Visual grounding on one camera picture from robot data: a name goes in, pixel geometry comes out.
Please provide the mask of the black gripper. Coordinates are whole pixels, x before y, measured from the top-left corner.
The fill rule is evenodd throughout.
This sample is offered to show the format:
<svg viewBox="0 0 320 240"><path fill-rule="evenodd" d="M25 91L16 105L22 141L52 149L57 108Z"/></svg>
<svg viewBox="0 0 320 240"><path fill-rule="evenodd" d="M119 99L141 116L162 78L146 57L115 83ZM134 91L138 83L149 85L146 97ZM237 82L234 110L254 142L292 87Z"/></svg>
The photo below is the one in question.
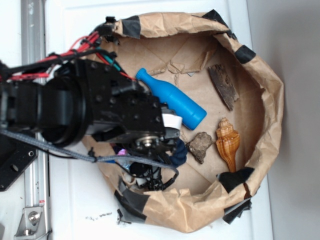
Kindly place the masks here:
<svg viewBox="0 0 320 240"><path fill-rule="evenodd" d="M115 67L73 60L54 72L53 85L62 98L61 117L66 121L55 132L55 145L72 145L90 135L136 156L156 158L176 151L180 131L164 121L164 113L175 112Z"/></svg>

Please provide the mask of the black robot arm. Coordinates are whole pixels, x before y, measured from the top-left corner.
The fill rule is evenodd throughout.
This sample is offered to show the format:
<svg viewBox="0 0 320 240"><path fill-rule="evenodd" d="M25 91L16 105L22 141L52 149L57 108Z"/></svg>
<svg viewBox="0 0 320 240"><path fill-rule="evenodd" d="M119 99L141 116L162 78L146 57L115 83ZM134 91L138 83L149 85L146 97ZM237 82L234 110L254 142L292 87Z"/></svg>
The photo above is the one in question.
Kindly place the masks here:
<svg viewBox="0 0 320 240"><path fill-rule="evenodd" d="M176 113L116 68L89 59L63 64L46 84L0 84L1 127L41 133L58 147L90 135L138 156L173 152L180 128L169 126L165 116Z"/></svg>

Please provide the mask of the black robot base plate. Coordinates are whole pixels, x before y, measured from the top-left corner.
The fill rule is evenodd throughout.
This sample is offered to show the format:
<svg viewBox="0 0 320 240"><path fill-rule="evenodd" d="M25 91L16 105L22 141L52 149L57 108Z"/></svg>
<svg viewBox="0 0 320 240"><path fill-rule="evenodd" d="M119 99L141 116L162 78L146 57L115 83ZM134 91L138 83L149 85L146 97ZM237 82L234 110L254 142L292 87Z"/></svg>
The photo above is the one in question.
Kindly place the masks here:
<svg viewBox="0 0 320 240"><path fill-rule="evenodd" d="M37 157L32 145L0 136L0 191L7 191Z"/></svg>

